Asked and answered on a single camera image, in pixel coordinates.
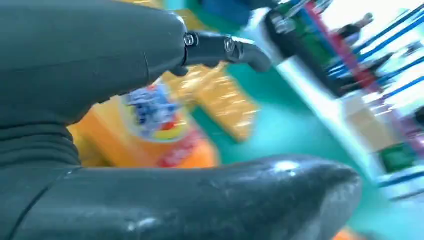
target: orange object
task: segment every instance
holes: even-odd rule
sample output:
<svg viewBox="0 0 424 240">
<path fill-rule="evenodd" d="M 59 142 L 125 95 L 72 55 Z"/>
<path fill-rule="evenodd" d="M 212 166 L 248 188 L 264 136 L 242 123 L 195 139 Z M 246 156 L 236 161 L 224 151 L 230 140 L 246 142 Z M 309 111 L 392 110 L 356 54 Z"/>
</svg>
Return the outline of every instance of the orange object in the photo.
<svg viewBox="0 0 424 240">
<path fill-rule="evenodd" d="M 163 109 L 175 108 L 163 88 L 157 83 L 95 105 L 75 127 L 117 167 L 215 166 L 215 148 L 184 110 Z"/>
<path fill-rule="evenodd" d="M 349 230 L 342 230 L 339 232 L 333 240 L 362 240 L 358 236 L 356 236 L 354 233 L 350 232 Z"/>
</svg>

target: store shelf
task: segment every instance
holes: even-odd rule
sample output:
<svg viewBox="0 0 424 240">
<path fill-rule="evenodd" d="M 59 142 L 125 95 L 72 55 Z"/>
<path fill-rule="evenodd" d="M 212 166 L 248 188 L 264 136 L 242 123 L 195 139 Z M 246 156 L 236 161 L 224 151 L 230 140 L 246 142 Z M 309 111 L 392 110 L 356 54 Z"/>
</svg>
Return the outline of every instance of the store shelf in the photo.
<svg viewBox="0 0 424 240">
<path fill-rule="evenodd" d="M 282 78 L 302 97 L 309 108 L 361 166 L 366 175 L 372 180 L 380 176 L 383 170 L 379 161 L 344 119 L 343 102 L 332 97 L 320 83 L 314 82 L 311 73 L 297 69 L 297 64 L 291 60 L 281 61 L 281 58 L 276 56 L 276 47 L 268 39 L 265 30 L 258 25 L 265 14 L 265 10 L 256 11 L 254 19 L 257 20 L 253 20 L 245 30 L 247 34 L 273 58 L 276 69 Z"/>
</svg>

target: glossy black surface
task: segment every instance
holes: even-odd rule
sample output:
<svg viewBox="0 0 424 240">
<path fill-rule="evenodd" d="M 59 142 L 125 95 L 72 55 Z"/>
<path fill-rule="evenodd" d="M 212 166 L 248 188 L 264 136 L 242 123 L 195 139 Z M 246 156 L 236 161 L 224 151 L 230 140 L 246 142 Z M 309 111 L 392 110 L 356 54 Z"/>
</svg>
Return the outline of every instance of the glossy black surface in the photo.
<svg viewBox="0 0 424 240">
<path fill-rule="evenodd" d="M 328 240 L 360 195 L 352 169 L 311 156 L 213 169 L 82 168 L 42 194 L 13 239 Z"/>
</svg>

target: dark gray plastic object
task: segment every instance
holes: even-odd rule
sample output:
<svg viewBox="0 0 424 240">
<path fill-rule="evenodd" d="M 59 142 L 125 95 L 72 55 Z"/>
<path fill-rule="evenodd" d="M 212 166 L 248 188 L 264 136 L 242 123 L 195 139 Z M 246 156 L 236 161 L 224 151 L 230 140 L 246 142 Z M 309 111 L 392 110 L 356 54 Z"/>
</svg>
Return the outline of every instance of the dark gray plastic object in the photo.
<svg viewBox="0 0 424 240">
<path fill-rule="evenodd" d="M 265 71 L 253 45 L 199 32 L 187 45 L 175 14 L 107 0 L 2 0 L 0 26 L 2 240 L 328 240 L 358 204 L 358 175 L 311 156 L 81 167 L 66 126 L 93 104 L 191 64 Z"/>
</svg>

